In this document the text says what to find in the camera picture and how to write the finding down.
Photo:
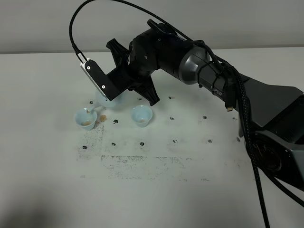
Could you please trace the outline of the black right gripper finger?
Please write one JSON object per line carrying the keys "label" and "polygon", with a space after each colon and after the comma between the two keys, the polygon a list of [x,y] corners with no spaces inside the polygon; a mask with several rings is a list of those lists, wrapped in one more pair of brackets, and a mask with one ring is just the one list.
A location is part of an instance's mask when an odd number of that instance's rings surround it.
{"label": "black right gripper finger", "polygon": [[134,91],[148,100],[150,106],[153,106],[159,102],[159,97],[156,93],[153,81],[151,79],[147,79],[146,81],[141,82],[135,87]]}
{"label": "black right gripper finger", "polygon": [[110,49],[115,63],[113,71],[127,71],[127,59],[130,51],[121,45],[115,38],[107,42],[106,47]]}

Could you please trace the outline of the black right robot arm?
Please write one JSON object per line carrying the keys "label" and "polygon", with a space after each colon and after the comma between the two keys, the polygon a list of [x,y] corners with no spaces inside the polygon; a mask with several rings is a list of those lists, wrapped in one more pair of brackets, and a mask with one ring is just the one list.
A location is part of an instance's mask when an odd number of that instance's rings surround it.
{"label": "black right robot arm", "polygon": [[107,43],[115,69],[103,92],[109,99],[135,91],[150,105],[159,101],[151,75],[162,69],[179,81],[198,84],[239,114],[239,135],[252,161],[258,194],[259,171],[282,192],[303,205],[284,183],[304,188],[304,94],[292,86],[268,85],[239,73],[201,40],[184,40],[161,24],[138,35],[125,48]]}

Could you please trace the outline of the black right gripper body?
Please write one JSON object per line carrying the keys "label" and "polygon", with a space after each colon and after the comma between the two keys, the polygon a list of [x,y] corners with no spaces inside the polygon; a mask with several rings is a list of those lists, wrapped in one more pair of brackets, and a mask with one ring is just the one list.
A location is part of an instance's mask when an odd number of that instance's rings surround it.
{"label": "black right gripper body", "polygon": [[126,89],[132,91],[141,82],[152,79],[151,74],[162,69],[181,82],[191,85],[190,73],[182,73],[192,42],[177,36],[169,28],[151,28],[138,35],[127,48],[127,71],[121,71]]}

